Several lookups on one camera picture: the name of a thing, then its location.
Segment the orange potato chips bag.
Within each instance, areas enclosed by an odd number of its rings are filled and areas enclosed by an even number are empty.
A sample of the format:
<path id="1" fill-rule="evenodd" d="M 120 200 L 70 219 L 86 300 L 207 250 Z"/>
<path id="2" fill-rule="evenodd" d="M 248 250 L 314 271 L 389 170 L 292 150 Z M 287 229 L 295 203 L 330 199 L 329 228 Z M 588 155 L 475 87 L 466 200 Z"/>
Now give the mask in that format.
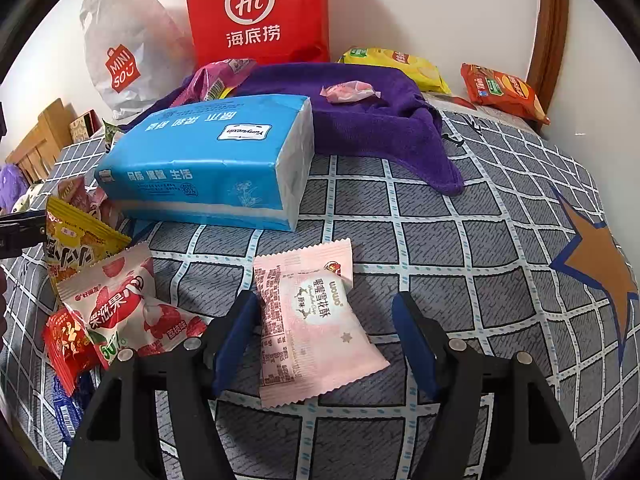
<path id="1" fill-rule="evenodd" d="M 550 124 L 536 91 L 521 78 L 469 63 L 461 65 L 460 75 L 473 104 L 495 107 L 523 119 Z"/>

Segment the pink nougat snack packet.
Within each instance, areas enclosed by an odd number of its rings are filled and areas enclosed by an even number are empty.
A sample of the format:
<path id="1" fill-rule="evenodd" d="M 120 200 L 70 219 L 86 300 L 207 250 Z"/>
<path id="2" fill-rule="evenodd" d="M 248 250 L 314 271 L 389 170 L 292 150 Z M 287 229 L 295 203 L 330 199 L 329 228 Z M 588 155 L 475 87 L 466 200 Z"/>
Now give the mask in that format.
<path id="1" fill-rule="evenodd" d="M 258 256 L 253 270 L 262 300 L 262 406 L 305 401 L 390 366 L 347 298 L 351 240 Z"/>

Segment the red gold-lettered snack packet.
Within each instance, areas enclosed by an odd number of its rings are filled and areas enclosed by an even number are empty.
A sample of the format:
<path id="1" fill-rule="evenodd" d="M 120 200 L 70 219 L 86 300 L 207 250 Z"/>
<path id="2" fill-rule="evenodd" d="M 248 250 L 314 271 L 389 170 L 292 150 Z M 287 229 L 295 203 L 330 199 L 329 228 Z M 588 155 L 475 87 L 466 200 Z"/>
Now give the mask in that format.
<path id="1" fill-rule="evenodd" d="M 81 322 L 65 308 L 49 316 L 42 338 L 55 374 L 71 396 L 80 375 L 100 364 L 96 349 Z"/>

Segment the grey checkered bed sheet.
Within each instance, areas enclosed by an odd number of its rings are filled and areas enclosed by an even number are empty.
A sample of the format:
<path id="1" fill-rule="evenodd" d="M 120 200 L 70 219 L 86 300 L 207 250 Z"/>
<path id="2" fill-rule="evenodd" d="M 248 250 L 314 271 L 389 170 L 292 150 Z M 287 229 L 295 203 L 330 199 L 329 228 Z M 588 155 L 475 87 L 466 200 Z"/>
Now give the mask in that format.
<path id="1" fill-rule="evenodd" d="M 555 271 L 573 237 L 561 200 L 600 221 L 588 172 L 533 133 L 456 113 L 445 148 L 464 192 L 446 197 L 386 159 L 319 156 L 292 232 L 165 222 L 148 240 L 161 297 L 220 315 L 252 284 L 254 257 L 349 238 L 349 301 L 388 365 L 300 408 L 260 406 L 260 345 L 214 403 L 244 479 L 405 479 L 436 405 L 414 384 L 393 330 L 393 296 L 477 350 L 529 352 L 548 377 L 590 479 L 611 477 L 639 433 L 639 332 L 616 341 L 603 292 Z"/>

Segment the magenta snack bag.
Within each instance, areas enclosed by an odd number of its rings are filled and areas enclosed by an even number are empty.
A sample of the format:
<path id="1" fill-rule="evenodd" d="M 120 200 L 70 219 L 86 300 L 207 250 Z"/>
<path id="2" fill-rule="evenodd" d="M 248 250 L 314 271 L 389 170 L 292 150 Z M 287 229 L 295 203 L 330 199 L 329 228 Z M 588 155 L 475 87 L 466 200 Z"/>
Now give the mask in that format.
<path id="1" fill-rule="evenodd" d="M 251 58 L 227 58 L 199 68 L 191 81 L 172 101 L 171 107 L 225 99 L 257 66 Z"/>

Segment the white strawberry jelly snack bag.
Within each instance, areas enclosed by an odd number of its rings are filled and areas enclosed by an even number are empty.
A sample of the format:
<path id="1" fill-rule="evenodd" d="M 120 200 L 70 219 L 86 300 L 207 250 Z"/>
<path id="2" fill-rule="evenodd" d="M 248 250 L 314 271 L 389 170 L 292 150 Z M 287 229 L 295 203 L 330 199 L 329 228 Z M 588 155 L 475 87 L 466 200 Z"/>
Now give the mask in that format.
<path id="1" fill-rule="evenodd" d="M 145 242 L 62 281 L 58 296 L 85 329 L 105 368 L 122 349 L 139 356 L 168 352 L 203 335 L 207 327 L 199 315 L 157 298 L 153 257 Z"/>

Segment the white Miniso plastic bag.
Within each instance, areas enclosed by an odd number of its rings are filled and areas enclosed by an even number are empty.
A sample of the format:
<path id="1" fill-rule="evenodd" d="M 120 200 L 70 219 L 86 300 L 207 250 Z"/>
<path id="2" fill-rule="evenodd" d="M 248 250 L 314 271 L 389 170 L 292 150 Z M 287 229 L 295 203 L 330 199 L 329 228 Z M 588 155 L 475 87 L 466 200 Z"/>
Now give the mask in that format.
<path id="1" fill-rule="evenodd" d="M 158 0 L 84 0 L 79 19 L 89 76 L 115 120 L 144 112 L 194 72 L 192 40 Z"/>

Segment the purple plush toy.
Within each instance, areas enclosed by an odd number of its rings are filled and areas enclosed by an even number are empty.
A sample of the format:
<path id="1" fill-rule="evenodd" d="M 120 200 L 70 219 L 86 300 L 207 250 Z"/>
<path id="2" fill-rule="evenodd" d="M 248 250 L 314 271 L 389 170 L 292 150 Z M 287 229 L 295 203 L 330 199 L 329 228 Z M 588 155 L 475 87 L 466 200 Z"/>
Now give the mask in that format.
<path id="1" fill-rule="evenodd" d="M 0 207 L 7 214 L 17 200 L 28 191 L 29 185 L 22 170 L 13 164 L 5 164 L 0 172 Z"/>

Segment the red paper shopping bag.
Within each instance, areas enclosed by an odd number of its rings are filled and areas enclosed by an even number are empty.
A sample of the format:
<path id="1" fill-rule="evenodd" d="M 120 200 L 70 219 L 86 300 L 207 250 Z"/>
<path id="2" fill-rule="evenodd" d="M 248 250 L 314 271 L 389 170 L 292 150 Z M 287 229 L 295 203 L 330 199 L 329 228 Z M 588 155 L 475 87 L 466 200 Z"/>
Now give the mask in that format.
<path id="1" fill-rule="evenodd" d="M 186 0 L 198 65 L 328 62 L 328 0 Z"/>

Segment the small pink candy packet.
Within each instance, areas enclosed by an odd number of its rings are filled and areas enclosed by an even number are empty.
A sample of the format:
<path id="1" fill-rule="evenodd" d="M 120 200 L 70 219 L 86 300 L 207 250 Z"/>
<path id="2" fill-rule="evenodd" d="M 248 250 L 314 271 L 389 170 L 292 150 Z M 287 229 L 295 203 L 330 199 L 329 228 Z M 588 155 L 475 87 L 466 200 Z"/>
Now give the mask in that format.
<path id="1" fill-rule="evenodd" d="M 367 82 L 352 80 L 322 87 L 320 96 L 332 104 L 356 103 L 367 99 L 379 99 L 381 92 L 376 91 Z"/>

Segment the yellow black-lettered snack bag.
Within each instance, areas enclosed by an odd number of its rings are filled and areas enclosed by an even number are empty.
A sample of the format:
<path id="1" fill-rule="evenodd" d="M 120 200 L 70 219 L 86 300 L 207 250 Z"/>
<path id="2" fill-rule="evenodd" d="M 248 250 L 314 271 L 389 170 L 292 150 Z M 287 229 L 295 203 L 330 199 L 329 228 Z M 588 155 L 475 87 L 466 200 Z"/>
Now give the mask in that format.
<path id="1" fill-rule="evenodd" d="M 55 296 L 58 283 L 117 254 L 131 238 L 86 212 L 50 196 L 46 206 L 44 262 Z"/>

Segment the patterned small box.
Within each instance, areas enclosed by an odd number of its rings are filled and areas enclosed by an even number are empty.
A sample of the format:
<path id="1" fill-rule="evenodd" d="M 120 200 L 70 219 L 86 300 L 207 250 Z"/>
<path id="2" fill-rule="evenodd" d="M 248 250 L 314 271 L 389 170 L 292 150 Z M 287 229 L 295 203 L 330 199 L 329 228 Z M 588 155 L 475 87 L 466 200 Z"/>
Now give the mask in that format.
<path id="1" fill-rule="evenodd" d="M 80 143 L 89 140 L 98 133 L 102 128 L 102 122 L 95 110 L 88 110 L 70 122 L 68 128 L 73 142 Z"/>

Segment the green snack packet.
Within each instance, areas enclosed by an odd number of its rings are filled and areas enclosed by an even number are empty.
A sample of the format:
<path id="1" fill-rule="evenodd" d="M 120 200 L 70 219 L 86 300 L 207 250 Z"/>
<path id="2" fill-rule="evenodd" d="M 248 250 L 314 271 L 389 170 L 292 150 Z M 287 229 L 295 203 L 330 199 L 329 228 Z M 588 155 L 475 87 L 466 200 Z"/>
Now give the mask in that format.
<path id="1" fill-rule="evenodd" d="M 104 142 L 107 152 L 114 148 L 114 145 L 124 136 L 125 131 L 122 131 L 119 126 L 112 125 L 109 122 L 104 122 Z"/>

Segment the brown wooden door frame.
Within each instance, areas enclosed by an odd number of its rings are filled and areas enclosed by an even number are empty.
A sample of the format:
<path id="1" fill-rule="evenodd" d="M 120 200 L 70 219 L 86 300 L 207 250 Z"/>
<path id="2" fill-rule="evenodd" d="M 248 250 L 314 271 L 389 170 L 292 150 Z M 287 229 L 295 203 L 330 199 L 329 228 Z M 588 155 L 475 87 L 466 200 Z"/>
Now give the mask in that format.
<path id="1" fill-rule="evenodd" d="M 526 82 L 548 112 L 565 48 L 570 0 L 539 0 L 536 34 Z"/>

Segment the pink red stick snack packet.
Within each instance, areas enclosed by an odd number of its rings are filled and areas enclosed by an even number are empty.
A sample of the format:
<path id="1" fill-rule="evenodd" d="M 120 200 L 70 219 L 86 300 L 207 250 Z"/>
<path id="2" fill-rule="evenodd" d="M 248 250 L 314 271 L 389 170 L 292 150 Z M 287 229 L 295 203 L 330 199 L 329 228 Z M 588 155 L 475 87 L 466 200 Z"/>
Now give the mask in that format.
<path id="1" fill-rule="evenodd" d="M 99 186 L 88 190 L 83 176 L 68 178 L 58 182 L 53 194 L 65 203 L 90 214 L 112 229 L 117 229 L 122 223 L 122 213 L 107 197 Z"/>

